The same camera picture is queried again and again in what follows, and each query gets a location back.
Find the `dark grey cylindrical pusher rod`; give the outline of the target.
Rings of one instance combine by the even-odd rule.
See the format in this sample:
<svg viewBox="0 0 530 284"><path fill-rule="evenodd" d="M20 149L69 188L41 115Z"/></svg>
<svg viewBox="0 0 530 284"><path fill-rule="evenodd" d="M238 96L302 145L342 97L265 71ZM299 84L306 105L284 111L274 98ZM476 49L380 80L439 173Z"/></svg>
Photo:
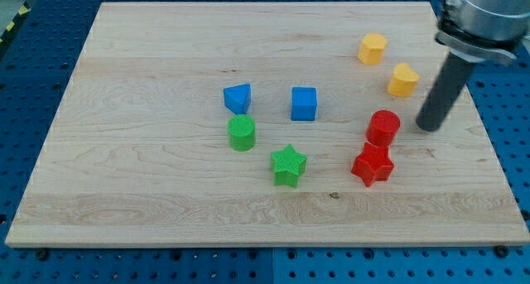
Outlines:
<svg viewBox="0 0 530 284"><path fill-rule="evenodd" d="M417 115L420 129L427 132L440 129L475 67L476 63L448 54Z"/></svg>

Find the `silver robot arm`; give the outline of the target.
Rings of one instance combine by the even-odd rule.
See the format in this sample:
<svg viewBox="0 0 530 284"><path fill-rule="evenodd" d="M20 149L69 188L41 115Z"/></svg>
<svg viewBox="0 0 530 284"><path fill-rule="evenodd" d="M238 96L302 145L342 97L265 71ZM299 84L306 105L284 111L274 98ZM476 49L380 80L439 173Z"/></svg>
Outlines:
<svg viewBox="0 0 530 284"><path fill-rule="evenodd" d="M529 29L529 0L444 0L435 40L449 48L416 118L428 132L438 130L475 71L486 60L511 65Z"/></svg>

